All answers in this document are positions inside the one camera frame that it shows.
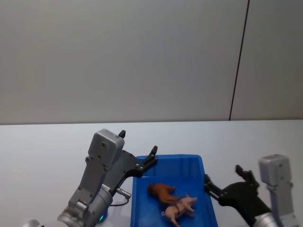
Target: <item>white table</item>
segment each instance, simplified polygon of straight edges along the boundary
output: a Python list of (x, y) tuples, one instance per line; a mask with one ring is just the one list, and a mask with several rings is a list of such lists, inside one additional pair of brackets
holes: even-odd
[[(214, 183), (225, 187), (241, 181), (234, 166), (251, 169), (260, 182), (258, 160), (269, 154), (290, 158), (293, 199), (303, 224), (303, 121), (158, 122), (0, 126), (1, 226), (20, 227), (30, 218), (50, 222), (61, 213), (82, 177), (92, 136), (102, 128), (126, 130), (125, 150), (145, 155), (199, 154)], [(132, 179), (122, 186), (131, 192)], [(261, 183), (261, 199), (269, 193)], [(113, 203), (124, 201), (120, 195)], [(213, 201), (220, 227), (247, 226), (240, 215)], [(131, 202), (109, 209), (102, 226), (129, 227)]]

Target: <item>white surface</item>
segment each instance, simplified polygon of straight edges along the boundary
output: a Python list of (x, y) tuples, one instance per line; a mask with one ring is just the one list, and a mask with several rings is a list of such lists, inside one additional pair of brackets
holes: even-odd
[(251, 0), (233, 120), (303, 118), (303, 1)]
[[(159, 146), (158, 154), (199, 154), (220, 187), (241, 180), (234, 172), (236, 164), (251, 169), (260, 181), (259, 158), (287, 155), (295, 212), (303, 223), (303, 121), (251, 121), (0, 126), (1, 225), (56, 219), (80, 182), (93, 133), (102, 128), (126, 130), (125, 150), (134, 155), (148, 154), (154, 145)], [(122, 188), (131, 191), (132, 179)], [(259, 192), (269, 205), (264, 184)], [(122, 201), (122, 196), (115, 196), (114, 203)], [(233, 208), (213, 204), (219, 227), (246, 226)], [(131, 203), (110, 208), (103, 226), (129, 227), (130, 215)]]
[(227, 120), (245, 0), (1, 0), (0, 124)]

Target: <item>toy pig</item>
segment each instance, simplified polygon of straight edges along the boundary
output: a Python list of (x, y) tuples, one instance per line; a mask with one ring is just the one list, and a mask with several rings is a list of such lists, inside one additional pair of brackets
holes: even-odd
[(182, 198), (182, 196), (175, 197), (170, 194), (170, 192), (174, 191), (175, 189), (176, 187), (170, 187), (163, 183), (152, 183), (147, 187), (148, 193), (158, 197), (159, 200), (164, 204), (174, 203)]
[(191, 206), (197, 201), (197, 197), (192, 198), (186, 193), (186, 197), (178, 201), (172, 206), (166, 208), (165, 212), (162, 212), (162, 216), (165, 216), (169, 219), (176, 227), (180, 227), (178, 222), (176, 221), (177, 218), (181, 217), (183, 214), (187, 214), (194, 217), (195, 210), (191, 208)]

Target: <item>gray wall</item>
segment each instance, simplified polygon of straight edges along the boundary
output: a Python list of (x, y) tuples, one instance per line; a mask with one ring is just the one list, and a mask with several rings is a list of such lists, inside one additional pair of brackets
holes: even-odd
[[(228, 120), (246, 0), (1, 0), (0, 124)], [(251, 0), (232, 120), (303, 117), (303, 2)]]

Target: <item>blue plastic bin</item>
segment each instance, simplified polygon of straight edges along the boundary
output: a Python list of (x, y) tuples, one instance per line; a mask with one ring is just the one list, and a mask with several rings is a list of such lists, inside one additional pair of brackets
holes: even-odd
[(176, 186), (175, 196), (197, 197), (193, 206), (195, 217), (183, 215), (177, 222), (181, 227), (218, 227), (210, 196), (204, 192), (204, 168), (198, 155), (159, 155), (156, 166), (143, 177), (133, 181), (131, 227), (173, 227), (163, 216), (165, 207), (147, 193), (151, 183)]

